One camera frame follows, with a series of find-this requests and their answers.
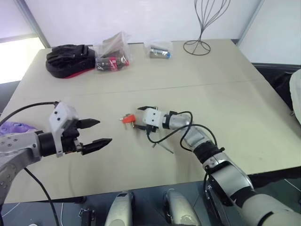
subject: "purple object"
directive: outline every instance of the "purple object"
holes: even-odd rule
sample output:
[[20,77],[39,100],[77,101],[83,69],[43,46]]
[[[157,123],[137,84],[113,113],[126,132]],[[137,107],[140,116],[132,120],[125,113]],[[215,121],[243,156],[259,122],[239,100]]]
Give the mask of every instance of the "purple object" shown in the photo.
[[25,133],[35,130],[37,129],[27,124],[14,121],[6,121],[2,126],[0,126],[0,136],[10,133]]

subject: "robotic arm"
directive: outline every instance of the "robotic arm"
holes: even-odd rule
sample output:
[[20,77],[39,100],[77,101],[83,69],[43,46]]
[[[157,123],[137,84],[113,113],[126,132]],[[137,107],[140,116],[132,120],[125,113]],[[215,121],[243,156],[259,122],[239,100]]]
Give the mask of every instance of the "robotic arm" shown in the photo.
[[83,145],[77,139],[78,129],[86,129],[98,120],[79,120],[73,107],[58,103],[49,118],[51,132],[43,131],[8,134],[0,137],[0,205],[8,194],[13,179],[22,169],[38,162],[42,157],[63,153],[81,152],[82,155],[97,151],[112,139],[103,138]]
[[183,135],[186,133],[184,141],[202,163],[219,199],[224,205],[234,205],[248,225],[300,225],[300,214],[271,196],[256,193],[249,177],[200,127],[190,125],[189,116],[176,112],[166,114],[149,106],[138,109],[144,110],[143,122],[146,124],[146,126],[138,125],[138,128],[145,129],[148,134],[159,128],[172,130],[182,128],[180,132]]

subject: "beige table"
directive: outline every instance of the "beige table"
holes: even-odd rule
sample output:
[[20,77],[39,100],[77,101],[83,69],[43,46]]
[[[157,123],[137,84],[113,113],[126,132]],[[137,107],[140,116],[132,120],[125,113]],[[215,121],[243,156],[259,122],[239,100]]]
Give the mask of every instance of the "beige table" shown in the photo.
[[[87,72],[61,80],[45,69],[49,50],[41,50],[7,105],[3,116],[27,104],[62,100],[82,118],[101,124],[81,131],[81,142],[111,137],[102,150],[81,156],[49,156],[29,167],[53,199],[202,180],[194,154],[182,150],[179,135],[165,141],[170,154],[152,148],[143,131],[125,129],[119,118],[143,105],[162,111],[194,113],[208,126],[219,146],[247,174],[301,164],[301,128],[272,87],[230,40],[210,40],[207,56],[190,56],[174,43],[170,60],[148,59],[140,44],[131,45],[134,62],[121,72]],[[50,106],[20,112],[12,118],[47,131]],[[168,131],[152,134],[154,139]],[[40,187],[20,172],[6,202],[44,200]]]

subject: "clear plastic bag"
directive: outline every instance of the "clear plastic bag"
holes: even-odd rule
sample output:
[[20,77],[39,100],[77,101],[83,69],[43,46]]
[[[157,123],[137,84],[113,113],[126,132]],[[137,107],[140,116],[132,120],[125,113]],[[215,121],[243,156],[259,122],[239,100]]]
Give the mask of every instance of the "clear plastic bag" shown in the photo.
[[146,41],[144,50],[150,58],[170,59],[173,53],[171,41]]
[[128,37],[119,32],[103,41],[101,45],[94,45],[95,68],[98,71],[119,71],[129,66],[132,56],[127,44]]

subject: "small red object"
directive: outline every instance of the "small red object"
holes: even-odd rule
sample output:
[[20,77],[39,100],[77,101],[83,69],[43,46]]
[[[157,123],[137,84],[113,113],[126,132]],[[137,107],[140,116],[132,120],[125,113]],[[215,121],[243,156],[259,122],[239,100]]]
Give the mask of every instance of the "small red object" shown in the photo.
[[122,122],[123,123],[131,123],[131,122],[135,122],[136,121],[136,117],[133,114],[130,114],[128,116],[126,116]]

